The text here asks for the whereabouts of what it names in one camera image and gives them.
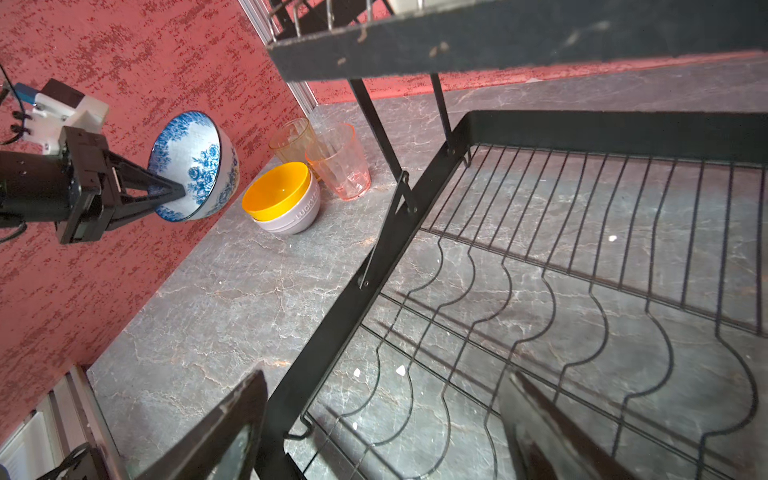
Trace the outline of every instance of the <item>gray marble countertop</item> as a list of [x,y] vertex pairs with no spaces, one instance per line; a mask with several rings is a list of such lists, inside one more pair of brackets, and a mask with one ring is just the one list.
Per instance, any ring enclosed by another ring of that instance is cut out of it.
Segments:
[[[768,58],[446,93],[452,123],[469,110],[768,110]],[[432,96],[377,101],[412,183],[443,142]],[[232,204],[88,370],[132,476],[146,469],[255,369],[272,392],[376,242],[395,181],[356,104],[313,123],[355,125],[372,187],[352,202],[323,188],[307,231],[275,237]],[[273,160],[267,168],[273,167]]]

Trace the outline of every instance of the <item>transparent cup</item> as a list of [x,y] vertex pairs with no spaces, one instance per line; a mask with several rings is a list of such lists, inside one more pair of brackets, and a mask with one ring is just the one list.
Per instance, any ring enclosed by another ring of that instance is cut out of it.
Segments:
[[306,160],[342,200],[354,200],[371,187],[368,162],[355,128],[337,124],[317,134]]
[[294,161],[307,164],[310,167],[310,171],[317,178],[317,172],[307,163],[304,156],[306,148],[313,144],[315,140],[315,131],[310,121],[306,118],[297,118],[280,127],[272,136],[270,139],[270,150],[284,164]]

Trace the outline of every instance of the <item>black dish rack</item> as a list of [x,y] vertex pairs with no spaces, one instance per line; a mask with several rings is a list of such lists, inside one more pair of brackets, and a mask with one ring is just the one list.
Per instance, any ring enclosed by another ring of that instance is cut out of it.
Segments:
[[[281,75],[348,78],[397,185],[252,421],[260,478],[514,478],[512,369],[638,478],[768,472],[768,115],[472,111],[451,128],[434,73],[765,49],[758,2],[382,0],[368,22],[370,0],[270,1]],[[416,73],[446,141],[410,187],[361,78]],[[231,441],[242,422],[221,410]]]

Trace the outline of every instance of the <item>wire rack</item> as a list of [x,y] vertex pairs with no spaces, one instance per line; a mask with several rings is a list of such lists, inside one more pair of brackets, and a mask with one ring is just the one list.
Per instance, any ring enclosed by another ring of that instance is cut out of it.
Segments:
[[471,152],[286,443],[304,475],[514,478],[513,366],[639,478],[765,472],[765,167]]

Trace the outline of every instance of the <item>silver metal prong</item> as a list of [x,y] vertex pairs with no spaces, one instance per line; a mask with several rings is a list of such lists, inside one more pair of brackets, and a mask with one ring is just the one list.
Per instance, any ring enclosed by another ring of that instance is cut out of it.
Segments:
[[328,30],[333,30],[333,8],[331,7],[331,0],[326,0],[326,16],[328,17]]
[[293,6],[293,24],[296,26],[296,37],[301,36],[301,28],[299,27],[299,6]]

